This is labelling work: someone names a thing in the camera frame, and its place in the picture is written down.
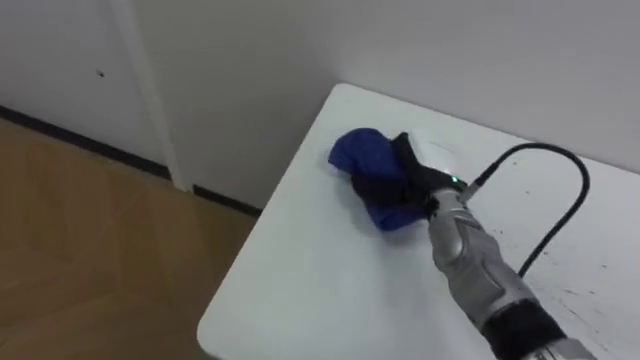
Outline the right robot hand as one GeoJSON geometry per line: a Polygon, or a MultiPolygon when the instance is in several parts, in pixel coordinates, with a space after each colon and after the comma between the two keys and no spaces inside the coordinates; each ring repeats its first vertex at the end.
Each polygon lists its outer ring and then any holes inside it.
{"type": "Polygon", "coordinates": [[[434,199],[440,190],[461,193],[468,185],[446,172],[422,165],[410,144],[409,134],[403,132],[391,141],[395,159],[404,171],[404,178],[383,175],[351,175],[352,187],[367,204],[394,210],[418,210],[430,218],[439,205],[434,199]]]}

